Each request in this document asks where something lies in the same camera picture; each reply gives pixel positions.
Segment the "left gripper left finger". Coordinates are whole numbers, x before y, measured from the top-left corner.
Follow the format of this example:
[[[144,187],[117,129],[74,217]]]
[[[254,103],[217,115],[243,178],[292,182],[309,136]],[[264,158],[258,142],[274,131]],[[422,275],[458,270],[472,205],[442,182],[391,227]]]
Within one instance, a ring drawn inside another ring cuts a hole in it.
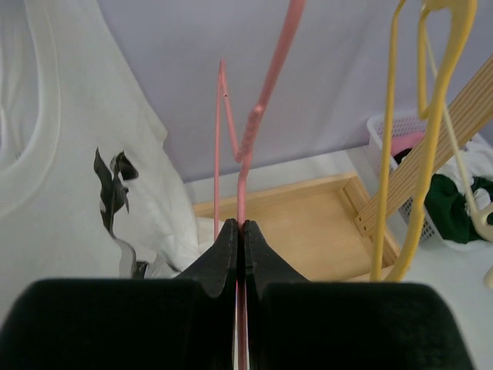
[[[239,227],[174,279],[51,279],[1,329],[3,369],[231,369]]]

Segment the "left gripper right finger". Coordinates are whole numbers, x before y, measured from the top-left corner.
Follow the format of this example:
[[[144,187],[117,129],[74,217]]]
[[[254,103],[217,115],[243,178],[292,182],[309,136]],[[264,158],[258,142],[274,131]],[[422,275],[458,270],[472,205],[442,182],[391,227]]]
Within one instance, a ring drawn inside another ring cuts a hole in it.
[[[449,307],[409,283],[311,282],[245,224],[253,369],[471,369]]]

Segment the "white t shirt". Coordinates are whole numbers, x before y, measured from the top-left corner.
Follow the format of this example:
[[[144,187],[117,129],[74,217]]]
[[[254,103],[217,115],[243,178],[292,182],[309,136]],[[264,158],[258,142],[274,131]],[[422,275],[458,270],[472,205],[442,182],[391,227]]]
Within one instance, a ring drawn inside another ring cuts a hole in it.
[[[213,243],[95,1],[1,3],[1,298],[44,278],[171,278]]]

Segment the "pink hanger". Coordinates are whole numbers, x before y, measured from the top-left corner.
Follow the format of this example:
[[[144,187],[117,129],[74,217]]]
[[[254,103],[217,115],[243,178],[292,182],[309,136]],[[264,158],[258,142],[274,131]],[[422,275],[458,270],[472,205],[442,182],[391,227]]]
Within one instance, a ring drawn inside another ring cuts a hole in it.
[[[293,39],[304,11],[305,2],[291,1],[287,9],[279,39],[270,62],[269,69],[263,82],[257,103],[251,109],[242,138],[236,134],[233,111],[230,104],[229,90],[226,77],[226,62],[220,60],[216,85],[216,115],[215,115],[215,152],[213,177],[213,230],[214,237],[219,236],[220,216],[220,124],[221,110],[225,110],[230,145],[235,162],[241,165],[237,181],[236,192],[236,220],[240,230],[244,230],[246,223],[246,188],[247,177],[253,159],[253,146],[260,129],[263,116],[267,109],[270,97],[277,83],[283,64],[290,51]]]

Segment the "dark green t shirt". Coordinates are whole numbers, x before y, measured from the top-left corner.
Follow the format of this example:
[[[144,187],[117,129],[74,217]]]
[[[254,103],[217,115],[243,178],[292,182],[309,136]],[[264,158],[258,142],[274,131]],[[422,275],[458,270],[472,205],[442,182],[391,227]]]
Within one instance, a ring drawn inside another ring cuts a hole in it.
[[[468,187],[479,210],[492,203],[492,148],[469,142],[461,151],[466,166]],[[472,249],[485,239],[476,231],[465,196],[457,161],[450,158],[432,176],[424,200],[425,220],[421,242],[432,237],[441,239],[456,249]]]

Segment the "pink t shirt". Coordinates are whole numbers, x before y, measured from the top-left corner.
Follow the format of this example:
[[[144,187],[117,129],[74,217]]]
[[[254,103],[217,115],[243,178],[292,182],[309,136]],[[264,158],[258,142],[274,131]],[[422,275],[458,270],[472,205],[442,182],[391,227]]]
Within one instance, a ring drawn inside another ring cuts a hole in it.
[[[403,136],[396,136],[391,140],[391,155],[414,148],[424,138],[423,132],[413,132]]]

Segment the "cream hanger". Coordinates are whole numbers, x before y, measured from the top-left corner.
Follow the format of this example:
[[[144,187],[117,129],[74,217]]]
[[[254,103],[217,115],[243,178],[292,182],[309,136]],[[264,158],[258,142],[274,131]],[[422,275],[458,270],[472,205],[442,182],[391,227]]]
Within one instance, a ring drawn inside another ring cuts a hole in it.
[[[427,49],[427,54],[430,59],[430,65],[431,65],[431,70],[434,74],[435,79],[438,77],[438,68],[435,62],[434,58],[434,53],[431,47],[431,43],[429,40],[428,32],[425,30],[424,31],[424,40],[425,40],[425,45]],[[468,182],[468,173],[467,173],[467,168],[464,164],[464,161],[462,159],[462,156],[460,154],[460,149],[458,145],[458,141],[455,137],[455,132],[453,128],[453,124],[451,121],[451,116],[448,111],[448,105],[446,101],[444,101],[444,108],[443,108],[443,117],[444,117],[444,122],[446,125],[446,129],[448,132],[448,139],[451,144],[451,148],[454,154],[454,158],[458,167],[458,171],[460,173],[461,181],[464,186],[465,190],[465,199],[466,203],[469,206],[470,210],[470,215],[471,215],[471,220],[474,224],[475,230],[478,232],[479,235],[481,235],[485,240],[492,242],[492,225],[488,224],[488,215],[492,213],[492,202],[480,210],[478,208],[478,205],[475,201],[474,194],[471,190],[471,186],[469,185]],[[492,266],[488,270],[488,272],[485,274],[483,278],[484,284],[492,289]]]

